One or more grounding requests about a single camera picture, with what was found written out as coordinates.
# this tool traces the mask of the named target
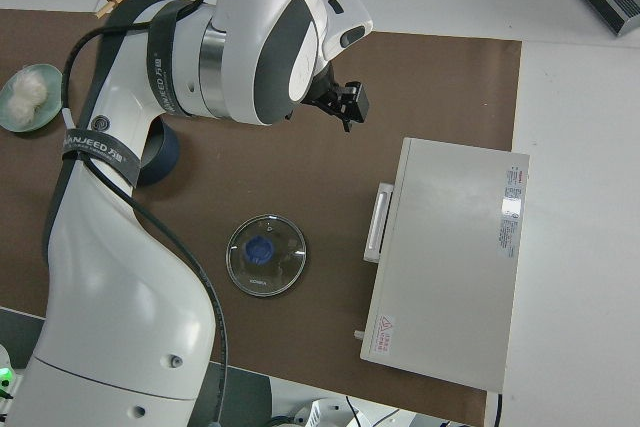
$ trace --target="white box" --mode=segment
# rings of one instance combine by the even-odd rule
[[[404,140],[362,359],[502,391],[528,165]]]

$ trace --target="warning label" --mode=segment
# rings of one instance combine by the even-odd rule
[[[393,338],[393,327],[396,319],[391,315],[379,315],[376,322],[376,334],[373,338],[373,352],[376,354],[389,355],[391,351],[391,340]]]
[[[522,215],[522,190],[524,172],[516,166],[507,171],[504,197],[502,199],[502,219],[498,232],[498,250],[513,258],[518,250],[518,227]]]

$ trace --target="black strap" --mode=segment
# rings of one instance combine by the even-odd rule
[[[160,1],[161,0],[123,0],[109,15],[105,26],[129,25],[135,22],[136,18],[144,12],[145,9]],[[121,34],[103,36],[98,50],[93,80],[91,81],[91,87],[89,88],[89,93],[87,94],[87,99],[85,100],[84,108],[78,121],[78,127],[88,128],[98,95],[100,95],[104,82],[111,71],[111,67],[115,62],[125,35],[126,33],[123,32]],[[67,189],[74,165],[75,159],[63,159],[62,169],[58,175],[58,181],[53,192],[51,204],[49,205],[49,212],[47,213],[47,220],[45,221],[44,232],[42,234],[42,256],[47,263],[49,262],[49,239],[51,237],[51,230],[58,215],[58,209],[62,203],[62,197]]]
[[[113,167],[130,185],[138,182],[140,159],[115,137],[95,130],[69,129],[64,136],[63,157],[70,152],[85,152]]]
[[[147,76],[160,106],[169,114],[190,117],[185,112],[173,87],[173,39],[178,12],[188,2],[176,0],[162,7],[151,20],[147,41]]]

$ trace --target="green dish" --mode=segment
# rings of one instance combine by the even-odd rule
[[[0,125],[11,132],[31,132],[47,125],[60,112],[62,102],[60,100],[60,88],[62,86],[62,74],[53,65],[35,64],[22,69],[23,71],[35,70],[42,75],[47,86],[47,100],[36,109],[33,120],[26,125],[18,125],[7,112],[9,99],[13,96],[13,84],[18,73],[7,82],[0,91]]]

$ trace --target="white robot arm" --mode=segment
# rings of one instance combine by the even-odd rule
[[[131,195],[165,112],[268,125],[304,102],[346,130],[362,122],[361,85],[337,85],[330,60],[371,29],[358,0],[125,0],[114,11],[65,138],[44,236],[47,320],[8,427],[187,425],[221,314],[114,191]]]

